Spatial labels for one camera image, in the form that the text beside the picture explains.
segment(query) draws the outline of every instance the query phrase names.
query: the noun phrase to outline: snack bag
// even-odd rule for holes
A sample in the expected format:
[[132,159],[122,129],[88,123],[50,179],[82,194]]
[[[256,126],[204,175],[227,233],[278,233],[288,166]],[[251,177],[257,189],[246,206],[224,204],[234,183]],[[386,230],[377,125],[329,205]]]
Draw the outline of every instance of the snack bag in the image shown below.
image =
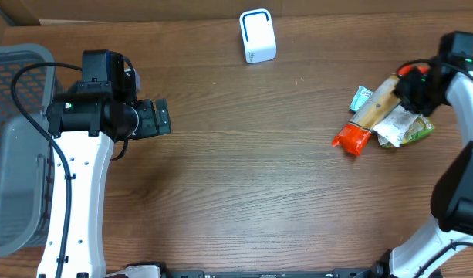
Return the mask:
[[393,94],[398,80],[395,75],[389,76],[334,137],[332,146],[343,146],[346,151],[359,156],[372,129],[399,104],[400,100]]

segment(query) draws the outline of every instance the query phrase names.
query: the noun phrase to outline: gray plastic bin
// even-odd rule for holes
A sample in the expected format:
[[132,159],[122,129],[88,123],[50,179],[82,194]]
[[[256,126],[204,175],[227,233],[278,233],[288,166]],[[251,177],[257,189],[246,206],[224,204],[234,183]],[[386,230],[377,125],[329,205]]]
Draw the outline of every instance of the gray plastic bin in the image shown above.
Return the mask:
[[[23,66],[53,61],[51,53],[40,45],[0,47],[0,256],[46,243],[52,150],[16,109],[10,84]],[[31,69],[17,83],[22,105],[45,130],[45,108],[60,88],[54,66]]]

